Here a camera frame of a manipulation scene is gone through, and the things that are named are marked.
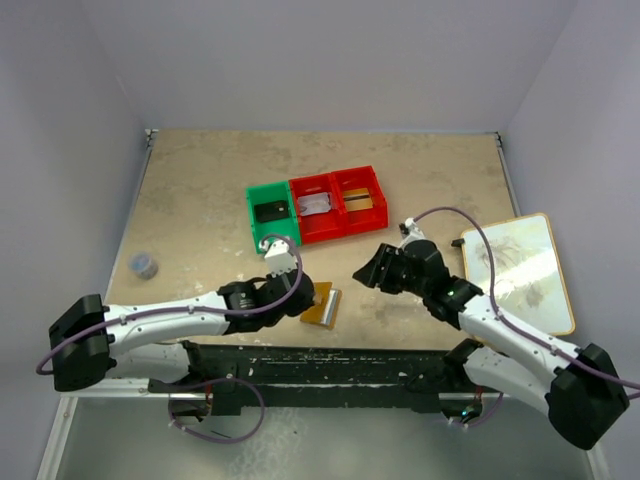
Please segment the red bin with gold card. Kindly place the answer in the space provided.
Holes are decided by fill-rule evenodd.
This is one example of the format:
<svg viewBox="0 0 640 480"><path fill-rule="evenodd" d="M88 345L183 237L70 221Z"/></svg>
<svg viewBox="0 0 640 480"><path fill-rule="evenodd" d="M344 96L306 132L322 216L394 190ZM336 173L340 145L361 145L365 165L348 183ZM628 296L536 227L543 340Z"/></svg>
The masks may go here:
<svg viewBox="0 0 640 480"><path fill-rule="evenodd" d="M387 201L372 166L337 170L331 175L337 186L346 235L388 227Z"/></svg>

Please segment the green plastic bin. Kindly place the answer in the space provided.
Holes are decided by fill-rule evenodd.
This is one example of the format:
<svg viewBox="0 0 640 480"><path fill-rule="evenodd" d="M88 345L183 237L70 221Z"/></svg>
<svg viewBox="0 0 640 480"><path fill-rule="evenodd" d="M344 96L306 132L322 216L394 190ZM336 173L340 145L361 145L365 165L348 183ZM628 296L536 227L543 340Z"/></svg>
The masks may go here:
<svg viewBox="0 0 640 480"><path fill-rule="evenodd" d="M287 181L248 187L245 190L254 248L263 254L261 240L271 233L283 235L302 245L297 213Z"/></svg>

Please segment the red bin with silver card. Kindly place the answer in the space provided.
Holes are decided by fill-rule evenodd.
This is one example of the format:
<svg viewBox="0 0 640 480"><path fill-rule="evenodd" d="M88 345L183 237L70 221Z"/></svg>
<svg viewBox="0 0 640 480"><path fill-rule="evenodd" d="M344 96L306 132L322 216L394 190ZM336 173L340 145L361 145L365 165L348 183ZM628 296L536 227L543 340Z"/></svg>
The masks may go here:
<svg viewBox="0 0 640 480"><path fill-rule="evenodd" d="M347 214L335 176L324 173L289 181L303 244L342 238Z"/></svg>

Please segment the white board with wooden frame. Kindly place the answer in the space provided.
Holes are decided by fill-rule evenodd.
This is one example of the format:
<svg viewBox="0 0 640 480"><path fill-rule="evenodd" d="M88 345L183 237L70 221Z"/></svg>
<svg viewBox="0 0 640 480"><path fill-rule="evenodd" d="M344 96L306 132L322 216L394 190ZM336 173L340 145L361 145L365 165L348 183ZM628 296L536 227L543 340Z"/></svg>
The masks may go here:
<svg viewBox="0 0 640 480"><path fill-rule="evenodd" d="M461 234L466 278L488 291L493 258L500 307L545 333L572 334L575 319L548 217L536 213L482 230L490 250L476 229Z"/></svg>

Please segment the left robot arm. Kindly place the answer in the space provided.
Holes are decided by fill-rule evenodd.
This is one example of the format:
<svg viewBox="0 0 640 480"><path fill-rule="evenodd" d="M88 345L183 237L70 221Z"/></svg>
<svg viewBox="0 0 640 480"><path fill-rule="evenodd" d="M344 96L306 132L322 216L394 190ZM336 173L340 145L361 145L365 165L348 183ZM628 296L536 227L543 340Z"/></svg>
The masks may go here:
<svg viewBox="0 0 640 480"><path fill-rule="evenodd" d="M166 384L194 375L181 337L253 333L296 317L314 304L314 284L292 270L232 282L198 297L138 306L106 306L98 294L78 299L49 329L51 351L37 365L58 392L106 378L150 378Z"/></svg>

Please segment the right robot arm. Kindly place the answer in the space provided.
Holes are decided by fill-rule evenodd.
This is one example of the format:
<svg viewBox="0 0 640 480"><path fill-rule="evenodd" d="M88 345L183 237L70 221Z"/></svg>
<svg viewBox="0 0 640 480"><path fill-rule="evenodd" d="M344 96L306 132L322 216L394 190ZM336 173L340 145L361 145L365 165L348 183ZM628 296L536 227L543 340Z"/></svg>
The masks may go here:
<svg viewBox="0 0 640 480"><path fill-rule="evenodd" d="M381 244L356 270L362 285L411 293L436 319L476 337L462 370L541 412L571 445L592 449L628 409L630 400L610 355L546 335L505 311L495 311L480 287L449 272L436 245L415 240Z"/></svg>

